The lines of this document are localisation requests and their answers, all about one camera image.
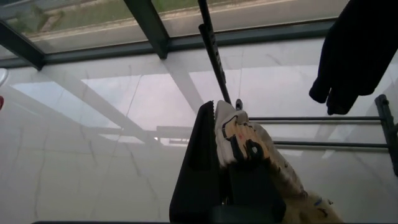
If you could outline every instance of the garment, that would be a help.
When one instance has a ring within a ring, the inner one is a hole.
[[[398,1],[350,0],[328,31],[312,99],[346,114],[370,95],[398,49]]]
[[[242,160],[269,159],[272,182],[286,203],[284,223],[342,223],[328,200],[304,189],[267,131],[259,124],[250,123],[245,111],[236,111],[229,103],[219,101],[215,115],[220,166]]]

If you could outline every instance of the glass pane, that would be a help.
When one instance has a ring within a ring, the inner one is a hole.
[[[16,57],[17,56],[14,55],[11,51],[7,50],[2,45],[0,45],[0,60],[8,58],[16,58]]]
[[[207,0],[215,31],[337,17],[348,0]],[[197,0],[152,0],[171,37],[198,34]]]
[[[45,53],[146,40],[123,0],[1,0],[0,18]]]

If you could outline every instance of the black metal rack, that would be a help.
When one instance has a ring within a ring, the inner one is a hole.
[[[226,87],[226,77],[221,64],[220,54],[216,44],[216,37],[211,23],[210,13],[206,0],[198,0],[203,24],[199,26],[200,34],[210,58],[211,65],[215,72],[218,84],[225,102],[231,103],[231,98]],[[307,141],[274,141],[276,145],[283,146],[330,146],[330,147],[366,147],[366,148],[388,148],[391,157],[393,170],[398,176],[398,124],[394,124],[394,118],[391,115],[389,102],[385,95],[380,95],[375,99],[379,116],[353,116],[353,117],[254,117],[250,121],[380,121],[385,144],[356,143],[356,142],[307,142]],[[237,110],[243,108],[240,99],[236,101]]]

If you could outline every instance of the floor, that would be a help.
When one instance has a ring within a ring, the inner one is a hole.
[[[322,39],[220,48],[232,101],[249,116],[326,116],[310,99]],[[398,117],[398,58],[348,116]],[[0,87],[0,222],[169,220],[199,107],[222,95],[204,50],[9,70]],[[274,140],[384,143],[379,125],[263,124]],[[398,222],[385,149],[280,149],[345,222]]]

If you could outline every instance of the grass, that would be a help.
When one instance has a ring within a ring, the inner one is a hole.
[[[226,1],[235,2],[238,0],[208,0],[208,4]],[[158,13],[198,6],[197,0],[152,0],[152,3]],[[51,31],[132,18],[131,12],[123,0],[112,0],[92,6],[75,7],[72,10],[59,11],[62,13],[62,17],[51,26]],[[43,13],[37,6],[32,6],[31,12],[28,15],[17,16],[17,19],[10,22],[10,25],[15,30],[26,34],[40,32],[41,27],[49,17],[48,13]]]

